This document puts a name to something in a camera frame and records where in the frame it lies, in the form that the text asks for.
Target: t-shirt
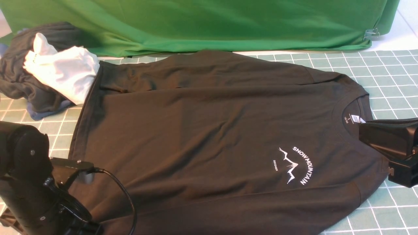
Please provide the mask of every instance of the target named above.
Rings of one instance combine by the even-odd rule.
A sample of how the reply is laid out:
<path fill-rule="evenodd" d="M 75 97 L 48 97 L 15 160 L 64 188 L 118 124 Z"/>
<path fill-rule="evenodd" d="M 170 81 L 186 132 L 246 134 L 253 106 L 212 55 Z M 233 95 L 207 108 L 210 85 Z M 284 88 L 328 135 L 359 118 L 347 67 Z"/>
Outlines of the t-shirt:
<path fill-rule="evenodd" d="M 141 235 L 316 235 L 360 206 L 388 160 L 358 140 L 369 94 L 347 75 L 224 51 L 101 62 L 69 158 L 112 172 Z M 127 234 L 111 178 L 70 189 Z"/>

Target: green grid mat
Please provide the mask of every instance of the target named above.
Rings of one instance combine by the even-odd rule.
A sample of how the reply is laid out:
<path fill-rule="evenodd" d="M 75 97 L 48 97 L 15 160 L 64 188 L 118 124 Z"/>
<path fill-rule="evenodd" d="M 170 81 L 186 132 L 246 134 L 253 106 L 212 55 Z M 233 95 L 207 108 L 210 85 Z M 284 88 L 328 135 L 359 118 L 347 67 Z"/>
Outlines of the green grid mat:
<path fill-rule="evenodd" d="M 149 63 L 168 54 L 105 60 L 113 64 Z M 352 53 L 303 53 L 251 55 L 267 61 L 300 64 L 347 74 L 370 93 L 375 119 L 418 117 L 418 50 L 365 51 Z M 73 107 L 35 122 L 26 112 L 23 99 L 1 99 L 0 119 L 25 123 L 49 135 L 50 155 L 66 158 L 81 108 Z M 386 180 L 351 215 L 322 234 L 328 235 L 418 235 L 418 187 L 405 188 Z M 16 235 L 0 227 L 2 235 Z"/>

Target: pile of clothes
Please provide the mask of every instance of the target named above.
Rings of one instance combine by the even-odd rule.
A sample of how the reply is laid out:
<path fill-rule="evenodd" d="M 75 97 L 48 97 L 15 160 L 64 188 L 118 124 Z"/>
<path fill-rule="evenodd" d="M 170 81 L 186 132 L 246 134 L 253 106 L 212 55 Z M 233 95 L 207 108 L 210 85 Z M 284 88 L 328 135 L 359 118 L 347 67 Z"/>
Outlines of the pile of clothes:
<path fill-rule="evenodd" d="M 99 61 L 79 44 L 80 36 L 68 22 L 18 32 L 9 47 L 0 48 L 0 93 L 25 98 L 34 120 L 83 105 Z"/>

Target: size tag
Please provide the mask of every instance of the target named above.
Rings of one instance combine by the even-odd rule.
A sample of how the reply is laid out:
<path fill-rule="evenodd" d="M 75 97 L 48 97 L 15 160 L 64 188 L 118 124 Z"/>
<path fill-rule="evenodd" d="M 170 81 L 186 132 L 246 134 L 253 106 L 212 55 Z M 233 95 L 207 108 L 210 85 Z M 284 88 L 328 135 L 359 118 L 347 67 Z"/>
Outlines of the size tag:
<path fill-rule="evenodd" d="M 360 123 L 360 117 L 357 115 L 351 115 L 351 120 L 355 123 Z"/>

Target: green cloth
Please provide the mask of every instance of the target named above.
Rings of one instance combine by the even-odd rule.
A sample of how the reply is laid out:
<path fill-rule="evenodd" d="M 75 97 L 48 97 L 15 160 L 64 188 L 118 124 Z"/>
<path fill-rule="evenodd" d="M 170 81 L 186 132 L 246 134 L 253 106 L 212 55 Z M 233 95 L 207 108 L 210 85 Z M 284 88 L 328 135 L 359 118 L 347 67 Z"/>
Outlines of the green cloth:
<path fill-rule="evenodd" d="M 13 32 L 67 21 L 98 56 L 203 49 L 355 50 L 399 0 L 0 0 Z"/>

